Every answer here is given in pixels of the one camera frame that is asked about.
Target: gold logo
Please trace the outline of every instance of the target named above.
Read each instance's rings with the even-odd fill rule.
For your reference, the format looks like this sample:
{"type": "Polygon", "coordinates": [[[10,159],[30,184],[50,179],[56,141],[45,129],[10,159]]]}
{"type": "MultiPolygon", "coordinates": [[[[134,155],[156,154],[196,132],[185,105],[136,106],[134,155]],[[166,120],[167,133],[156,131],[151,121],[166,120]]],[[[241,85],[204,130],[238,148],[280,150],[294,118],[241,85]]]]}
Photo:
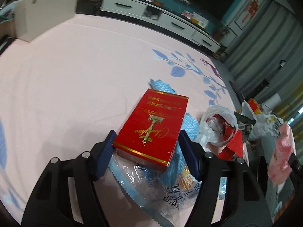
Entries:
{"type": "Polygon", "coordinates": [[[151,121],[151,125],[149,126],[149,128],[147,130],[145,130],[146,133],[145,135],[139,135],[139,138],[142,138],[143,141],[142,141],[142,145],[145,146],[146,142],[149,141],[149,142],[152,142],[152,138],[149,137],[150,133],[152,132],[153,130],[153,127],[155,126],[156,123],[161,123],[163,121],[164,118],[162,117],[158,117],[158,116],[155,116],[155,115],[149,115],[149,118],[148,120],[151,121]]]}

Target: blue cloth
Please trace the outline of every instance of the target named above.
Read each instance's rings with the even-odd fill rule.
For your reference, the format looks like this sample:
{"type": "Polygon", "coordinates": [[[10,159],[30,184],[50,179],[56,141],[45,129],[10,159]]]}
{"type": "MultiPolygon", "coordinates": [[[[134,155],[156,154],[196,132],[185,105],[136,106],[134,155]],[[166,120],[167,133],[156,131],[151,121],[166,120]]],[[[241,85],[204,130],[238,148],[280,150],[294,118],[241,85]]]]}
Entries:
{"type": "MultiPolygon", "coordinates": [[[[163,83],[161,80],[150,80],[150,85],[153,89],[168,93],[177,94],[169,84],[163,83]]],[[[184,115],[181,125],[181,130],[185,130],[189,138],[193,141],[196,139],[199,132],[199,122],[194,119],[189,113],[184,115]]],[[[185,159],[183,157],[179,143],[175,147],[175,153],[172,156],[170,164],[166,171],[160,177],[161,182],[167,186],[173,186],[176,182],[178,174],[182,173],[185,166],[185,159]]]]}

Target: red cigarette pack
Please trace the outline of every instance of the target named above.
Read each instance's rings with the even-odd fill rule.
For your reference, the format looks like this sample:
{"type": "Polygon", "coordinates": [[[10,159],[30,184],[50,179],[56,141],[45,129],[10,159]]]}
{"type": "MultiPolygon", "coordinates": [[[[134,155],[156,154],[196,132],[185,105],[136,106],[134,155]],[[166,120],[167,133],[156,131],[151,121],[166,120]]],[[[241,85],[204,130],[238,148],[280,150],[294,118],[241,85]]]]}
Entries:
{"type": "Polygon", "coordinates": [[[169,166],[188,97],[148,89],[116,136],[118,154],[165,171],[169,166]]]}

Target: white board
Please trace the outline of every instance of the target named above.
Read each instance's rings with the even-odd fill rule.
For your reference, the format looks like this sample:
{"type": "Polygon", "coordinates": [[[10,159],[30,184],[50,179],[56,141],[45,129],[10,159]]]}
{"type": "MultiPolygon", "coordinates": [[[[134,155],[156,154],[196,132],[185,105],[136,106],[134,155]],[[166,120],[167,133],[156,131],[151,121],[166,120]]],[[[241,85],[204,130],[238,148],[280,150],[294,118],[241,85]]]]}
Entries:
{"type": "Polygon", "coordinates": [[[19,0],[15,8],[17,38],[31,42],[74,17],[77,0],[19,0]]]}

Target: pink bed sheet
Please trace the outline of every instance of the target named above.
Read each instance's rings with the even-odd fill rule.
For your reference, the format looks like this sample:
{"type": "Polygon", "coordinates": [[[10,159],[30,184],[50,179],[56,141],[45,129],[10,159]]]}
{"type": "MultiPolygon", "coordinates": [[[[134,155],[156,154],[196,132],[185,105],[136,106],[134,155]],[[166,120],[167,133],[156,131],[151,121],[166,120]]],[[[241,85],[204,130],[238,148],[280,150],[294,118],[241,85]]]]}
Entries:
{"type": "MultiPolygon", "coordinates": [[[[111,129],[118,132],[150,79],[188,96],[187,112],[198,120],[209,105],[234,110],[207,56],[159,32],[105,17],[76,14],[31,43],[16,40],[0,57],[0,73],[6,140],[0,198],[19,222],[49,160],[73,159],[111,129]]],[[[122,193],[110,171],[95,187],[111,226],[158,226],[122,193]]],[[[182,225],[188,215],[182,214],[182,225]]]]}

